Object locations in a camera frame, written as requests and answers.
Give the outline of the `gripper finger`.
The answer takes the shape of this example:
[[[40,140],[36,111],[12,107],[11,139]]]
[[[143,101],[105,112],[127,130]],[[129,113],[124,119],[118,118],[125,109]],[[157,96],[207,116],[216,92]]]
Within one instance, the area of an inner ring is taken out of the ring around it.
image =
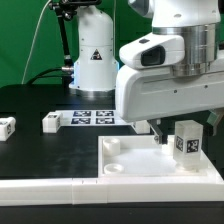
[[[224,109],[214,109],[210,111],[210,114],[207,119],[210,136],[215,136],[217,134],[218,125],[223,117]]]
[[[157,144],[166,144],[167,143],[167,136],[163,134],[159,125],[161,124],[160,119],[152,119],[148,120],[151,130],[154,133],[154,140]]]

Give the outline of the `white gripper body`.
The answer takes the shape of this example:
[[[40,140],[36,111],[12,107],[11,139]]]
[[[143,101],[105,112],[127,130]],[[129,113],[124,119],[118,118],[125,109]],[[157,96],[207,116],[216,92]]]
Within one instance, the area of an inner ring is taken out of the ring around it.
[[[127,122],[151,120],[224,107],[224,66],[199,76],[175,77],[169,67],[117,75],[116,111]]]

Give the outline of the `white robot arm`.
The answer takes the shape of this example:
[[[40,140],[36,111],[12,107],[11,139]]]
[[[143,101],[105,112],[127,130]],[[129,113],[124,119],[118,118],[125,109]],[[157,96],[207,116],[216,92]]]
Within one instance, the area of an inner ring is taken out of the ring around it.
[[[218,0],[129,0],[152,32],[123,46],[115,102],[125,121],[224,107]]]

